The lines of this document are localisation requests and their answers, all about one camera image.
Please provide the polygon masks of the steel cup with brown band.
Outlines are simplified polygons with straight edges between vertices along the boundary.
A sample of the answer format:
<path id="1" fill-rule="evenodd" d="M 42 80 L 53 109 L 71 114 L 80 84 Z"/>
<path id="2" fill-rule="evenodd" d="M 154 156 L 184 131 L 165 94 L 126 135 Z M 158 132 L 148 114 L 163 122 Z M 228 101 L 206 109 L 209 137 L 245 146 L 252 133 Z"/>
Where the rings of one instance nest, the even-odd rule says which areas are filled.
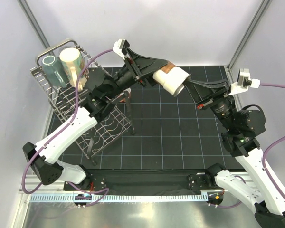
<path id="1" fill-rule="evenodd" d="M 188 72 L 168 61 L 167 65 L 157 70 L 152 77 L 168 93 L 176 97 L 184 89 L 183 82 L 189 76 Z"/>

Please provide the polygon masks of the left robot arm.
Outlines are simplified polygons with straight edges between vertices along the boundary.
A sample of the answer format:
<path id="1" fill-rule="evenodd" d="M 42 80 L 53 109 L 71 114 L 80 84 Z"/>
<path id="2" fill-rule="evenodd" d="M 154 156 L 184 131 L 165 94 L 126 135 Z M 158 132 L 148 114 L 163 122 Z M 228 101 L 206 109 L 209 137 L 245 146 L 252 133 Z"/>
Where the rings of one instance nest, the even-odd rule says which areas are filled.
<path id="1" fill-rule="evenodd" d="M 86 76 L 87 90 L 83 102 L 79 102 L 78 89 L 75 88 L 75 110 L 71 117 L 54 132 L 37 143 L 28 142 L 23 146 L 27 160 L 21 185 L 26 194 L 34 190 L 25 189 L 27 171 L 31 168 L 40 183 L 38 187 L 50 185 L 56 181 L 64 181 L 80 190 L 88 189 L 93 183 L 89 171 L 81 164 L 72 165 L 60 161 L 60 155 L 83 133 L 103 121 L 115 108 L 112 99 L 127 88 L 138 83 L 145 86 L 156 81 L 154 73 L 168 65 L 168 60 L 144 57 L 132 52 L 129 48 L 122 52 L 124 66 L 113 76 L 103 69 L 91 70 Z"/>

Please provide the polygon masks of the small orange white cup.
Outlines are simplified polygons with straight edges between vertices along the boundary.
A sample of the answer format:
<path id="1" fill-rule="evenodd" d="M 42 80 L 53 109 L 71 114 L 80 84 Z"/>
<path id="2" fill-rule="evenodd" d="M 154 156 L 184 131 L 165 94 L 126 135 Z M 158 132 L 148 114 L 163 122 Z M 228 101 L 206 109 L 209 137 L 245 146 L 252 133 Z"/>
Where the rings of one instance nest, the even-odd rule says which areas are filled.
<path id="1" fill-rule="evenodd" d="M 126 99 L 130 99 L 131 98 L 131 89 L 127 88 L 125 89 L 121 94 L 122 99 L 120 100 L 121 103 L 125 103 Z"/>

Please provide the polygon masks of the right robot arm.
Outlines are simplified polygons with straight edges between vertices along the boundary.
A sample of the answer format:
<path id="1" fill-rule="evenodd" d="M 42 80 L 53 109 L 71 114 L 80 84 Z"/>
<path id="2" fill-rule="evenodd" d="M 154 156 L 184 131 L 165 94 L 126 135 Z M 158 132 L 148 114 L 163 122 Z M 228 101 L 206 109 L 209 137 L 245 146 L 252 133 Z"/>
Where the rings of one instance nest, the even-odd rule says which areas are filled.
<path id="1" fill-rule="evenodd" d="M 257 137 L 265 131 L 266 118 L 262 108 L 251 104 L 241 110 L 235 106 L 234 95 L 258 88 L 258 79 L 247 77 L 230 84 L 223 79 L 202 82 L 186 79 L 184 86 L 199 110 L 211 109 L 226 131 L 221 135 L 223 146 L 245 169 L 255 188 L 245 184 L 230 171 L 214 164 L 207 169 L 204 182 L 209 188 L 226 189 L 245 204 L 263 228 L 285 228 L 285 187 L 266 160 L 267 151 Z"/>

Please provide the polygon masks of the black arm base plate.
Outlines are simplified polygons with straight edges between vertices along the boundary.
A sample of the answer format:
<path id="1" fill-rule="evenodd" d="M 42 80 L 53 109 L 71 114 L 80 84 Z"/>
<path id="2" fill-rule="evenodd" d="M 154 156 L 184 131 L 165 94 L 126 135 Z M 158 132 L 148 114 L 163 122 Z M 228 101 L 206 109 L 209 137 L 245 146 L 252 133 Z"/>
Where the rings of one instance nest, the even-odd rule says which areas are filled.
<path id="1" fill-rule="evenodd" d="M 174 196 L 221 191 L 206 170 L 89 170 L 94 190 L 108 187 L 110 195 Z"/>

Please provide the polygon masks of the teal ceramic cup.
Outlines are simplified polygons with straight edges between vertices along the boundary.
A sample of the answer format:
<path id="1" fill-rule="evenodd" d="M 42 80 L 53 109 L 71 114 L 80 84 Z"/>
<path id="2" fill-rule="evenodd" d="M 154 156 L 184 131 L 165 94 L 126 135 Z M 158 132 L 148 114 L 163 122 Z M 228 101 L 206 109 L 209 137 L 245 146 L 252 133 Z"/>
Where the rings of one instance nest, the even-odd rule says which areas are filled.
<path id="1" fill-rule="evenodd" d="M 42 69 L 52 86 L 66 88 L 68 78 L 60 59 L 54 55 L 42 59 Z"/>

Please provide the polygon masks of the cream floral ceramic mug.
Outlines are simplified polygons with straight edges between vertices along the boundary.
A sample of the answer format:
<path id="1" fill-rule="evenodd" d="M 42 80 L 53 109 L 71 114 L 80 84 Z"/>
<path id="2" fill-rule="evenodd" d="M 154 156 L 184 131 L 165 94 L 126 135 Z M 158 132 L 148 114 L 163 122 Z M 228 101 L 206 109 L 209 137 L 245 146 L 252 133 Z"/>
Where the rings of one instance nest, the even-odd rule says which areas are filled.
<path id="1" fill-rule="evenodd" d="M 77 79 L 79 78 L 77 88 L 79 92 L 83 91 L 89 71 L 86 69 L 80 76 L 82 69 L 85 67 L 85 61 L 80 51 L 74 47 L 68 47 L 60 52 L 59 58 L 71 86 L 75 87 Z"/>

